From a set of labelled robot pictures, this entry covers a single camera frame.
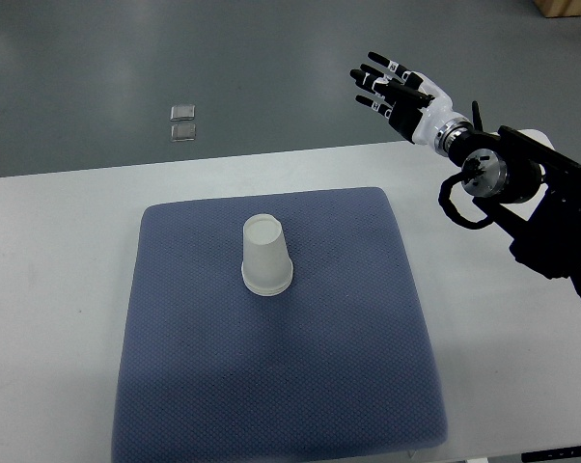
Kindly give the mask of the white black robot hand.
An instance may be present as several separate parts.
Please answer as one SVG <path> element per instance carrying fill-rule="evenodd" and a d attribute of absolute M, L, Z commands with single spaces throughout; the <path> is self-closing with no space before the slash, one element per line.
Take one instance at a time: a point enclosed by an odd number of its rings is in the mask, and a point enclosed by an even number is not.
<path fill-rule="evenodd" d="M 357 95 L 355 100 L 381 116 L 403 139 L 417 145 L 443 145 L 446 136 L 464 126 L 464 117 L 453 109 L 451 98 L 420 72 L 370 51 L 368 58 L 379 65 L 362 64 L 349 72 L 355 85 L 372 95 L 392 98 L 388 105 Z"/>

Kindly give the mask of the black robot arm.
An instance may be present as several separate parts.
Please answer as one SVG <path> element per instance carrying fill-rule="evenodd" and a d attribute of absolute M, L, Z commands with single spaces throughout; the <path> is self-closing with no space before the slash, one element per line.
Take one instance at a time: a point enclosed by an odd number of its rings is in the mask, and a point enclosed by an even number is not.
<path fill-rule="evenodd" d="M 349 75 L 356 101 L 402 138 L 448 158 L 438 203 L 467 230 L 498 225 L 514 259 L 547 279 L 568 279 L 581 299 L 581 164 L 519 130 L 483 129 L 479 105 L 466 118 L 422 73 L 375 52 Z"/>

